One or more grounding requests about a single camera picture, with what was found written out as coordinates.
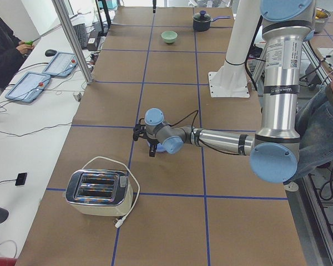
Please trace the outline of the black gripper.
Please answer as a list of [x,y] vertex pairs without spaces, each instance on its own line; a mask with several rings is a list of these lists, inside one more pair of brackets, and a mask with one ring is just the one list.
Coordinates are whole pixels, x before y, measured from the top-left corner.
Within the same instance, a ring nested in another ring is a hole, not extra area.
[[159,141],[153,135],[147,133],[147,142],[149,144],[149,156],[155,157]]

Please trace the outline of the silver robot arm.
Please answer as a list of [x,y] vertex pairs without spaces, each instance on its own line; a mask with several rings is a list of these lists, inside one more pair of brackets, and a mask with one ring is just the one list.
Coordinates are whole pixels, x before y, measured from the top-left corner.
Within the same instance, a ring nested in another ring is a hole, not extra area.
[[314,33],[315,1],[240,1],[224,65],[210,72],[212,97],[246,98],[245,63],[257,32],[266,45],[261,127],[254,136],[208,130],[194,126],[173,128],[160,109],[145,113],[145,124],[135,138],[144,138],[149,154],[158,145],[170,154],[184,144],[231,155],[249,156],[250,167],[260,179],[282,183],[295,174],[300,135],[295,131],[302,44]]

